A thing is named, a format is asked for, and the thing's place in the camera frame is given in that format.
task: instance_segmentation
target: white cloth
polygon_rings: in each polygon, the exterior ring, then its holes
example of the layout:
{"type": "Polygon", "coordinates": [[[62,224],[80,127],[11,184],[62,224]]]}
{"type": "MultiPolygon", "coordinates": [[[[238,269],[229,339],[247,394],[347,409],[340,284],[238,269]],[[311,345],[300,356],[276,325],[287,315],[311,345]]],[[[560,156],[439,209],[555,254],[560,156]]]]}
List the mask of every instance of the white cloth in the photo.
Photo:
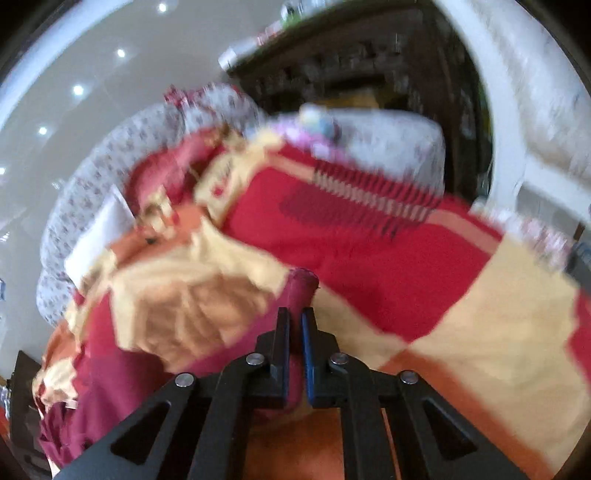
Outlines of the white cloth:
{"type": "Polygon", "coordinates": [[[76,288],[80,288],[82,278],[101,252],[133,228],[134,223],[123,195],[112,186],[92,226],[80,236],[72,253],[64,260],[66,273],[76,288]]]}

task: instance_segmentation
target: maroon fabric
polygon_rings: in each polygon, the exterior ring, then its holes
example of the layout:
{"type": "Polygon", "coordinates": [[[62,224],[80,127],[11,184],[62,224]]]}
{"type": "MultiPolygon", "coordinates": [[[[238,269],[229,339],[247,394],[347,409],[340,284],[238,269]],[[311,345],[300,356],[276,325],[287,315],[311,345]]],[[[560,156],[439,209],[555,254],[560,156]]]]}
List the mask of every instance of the maroon fabric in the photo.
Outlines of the maroon fabric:
{"type": "MultiPolygon", "coordinates": [[[[233,359],[252,352],[256,338],[274,330],[277,309],[291,313],[292,348],[290,353],[290,392],[287,409],[301,400],[303,363],[299,335],[301,310],[310,305],[318,287],[316,276],[304,269],[289,273],[283,292],[269,310],[256,321],[235,345],[194,362],[188,372],[202,377],[216,373],[233,359]]],[[[107,294],[89,319],[89,337],[83,352],[76,358],[76,384],[83,385],[76,410],[65,403],[55,403],[41,421],[40,444],[46,455],[60,468],[100,440],[173,375],[164,371],[155,355],[122,351],[115,345],[115,335],[107,294]]]]}

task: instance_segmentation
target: black metal frame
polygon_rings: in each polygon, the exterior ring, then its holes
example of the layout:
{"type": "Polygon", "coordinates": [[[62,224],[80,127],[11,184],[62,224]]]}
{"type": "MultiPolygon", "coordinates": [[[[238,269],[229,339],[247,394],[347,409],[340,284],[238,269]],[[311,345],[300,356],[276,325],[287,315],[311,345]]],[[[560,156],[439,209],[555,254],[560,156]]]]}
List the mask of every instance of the black metal frame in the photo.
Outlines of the black metal frame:
{"type": "MultiPolygon", "coordinates": [[[[347,480],[525,480],[527,477],[418,374],[370,370],[319,332],[314,311],[301,317],[308,400],[339,408],[347,480]]],[[[57,480],[239,479],[252,413],[279,409],[288,396],[290,314],[255,352],[216,375],[180,374],[57,480]]]]}

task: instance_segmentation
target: red fabric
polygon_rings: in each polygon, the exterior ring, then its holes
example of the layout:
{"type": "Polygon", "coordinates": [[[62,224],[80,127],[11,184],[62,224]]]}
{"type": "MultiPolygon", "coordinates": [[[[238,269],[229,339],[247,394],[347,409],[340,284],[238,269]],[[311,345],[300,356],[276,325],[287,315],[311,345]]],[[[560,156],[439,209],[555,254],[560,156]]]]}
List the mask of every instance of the red fabric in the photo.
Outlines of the red fabric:
{"type": "Polygon", "coordinates": [[[569,348],[591,384],[591,299],[581,292],[576,304],[577,329],[569,340],[569,348]]]}
{"type": "MultiPolygon", "coordinates": [[[[280,153],[322,165],[292,147],[280,153]]],[[[340,177],[368,185],[367,191],[379,190],[400,202],[418,199],[419,205],[434,201],[412,186],[378,184],[375,176],[339,168],[340,177]]],[[[467,207],[457,200],[445,198],[439,209],[451,210],[483,227],[469,219],[467,207]]],[[[490,258],[445,228],[387,219],[271,168],[253,178],[231,210],[223,232],[288,265],[314,271],[367,319],[407,342],[435,327],[490,258]]]]}
{"type": "Polygon", "coordinates": [[[216,130],[202,128],[185,137],[178,147],[153,153],[134,167],[125,188],[125,199],[134,215],[146,207],[149,196],[160,186],[164,186],[172,205],[192,200],[187,192],[193,191],[196,179],[189,169],[201,174],[223,151],[220,142],[209,144],[216,130]]]}
{"type": "MultiPolygon", "coordinates": [[[[196,361],[186,371],[202,377],[219,372],[231,360],[252,352],[257,337],[275,329],[277,309],[287,307],[292,319],[299,319],[301,310],[310,305],[317,287],[318,279],[314,274],[303,269],[292,270],[279,298],[266,314],[253,322],[237,344],[196,361]]],[[[82,386],[77,409],[55,403],[41,421],[40,445],[60,468],[100,440],[172,378],[171,374],[164,372],[157,356],[122,351],[115,345],[109,298],[107,294],[93,309],[88,340],[75,362],[76,382],[78,387],[82,386]]],[[[298,321],[291,322],[290,333],[294,343],[290,351],[287,410],[300,402],[303,390],[298,321]]]]}

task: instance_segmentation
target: dark red fabric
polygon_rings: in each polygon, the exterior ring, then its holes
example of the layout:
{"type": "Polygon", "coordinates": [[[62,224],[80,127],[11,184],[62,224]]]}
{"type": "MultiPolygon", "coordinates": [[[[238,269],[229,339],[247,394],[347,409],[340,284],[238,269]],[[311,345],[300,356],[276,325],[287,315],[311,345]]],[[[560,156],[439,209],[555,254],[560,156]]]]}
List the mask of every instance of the dark red fabric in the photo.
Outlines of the dark red fabric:
{"type": "Polygon", "coordinates": [[[589,306],[591,306],[591,299],[581,291],[575,310],[579,324],[569,340],[569,348],[583,369],[587,381],[591,384],[591,312],[589,306]]]}
{"type": "MultiPolygon", "coordinates": [[[[291,317],[290,391],[287,409],[301,400],[303,364],[299,342],[301,310],[310,305],[318,279],[304,269],[292,270],[285,288],[269,310],[253,322],[236,344],[189,365],[186,371],[202,377],[219,372],[230,361],[252,352],[261,333],[274,330],[277,309],[287,307],[291,317]]],[[[164,372],[160,359],[143,352],[126,352],[115,345],[109,307],[110,295],[93,309],[88,339],[75,362],[76,385],[82,389],[76,410],[55,403],[41,421],[40,445],[59,467],[70,463],[135,411],[152,393],[173,376],[164,372]]]]}
{"type": "Polygon", "coordinates": [[[197,180],[189,169],[201,174],[210,160],[224,151],[220,142],[209,144],[209,137],[217,130],[199,129],[177,147],[157,151],[134,167],[125,186],[125,200],[134,215],[146,207],[149,196],[160,186],[172,205],[192,200],[190,193],[197,180]]]}

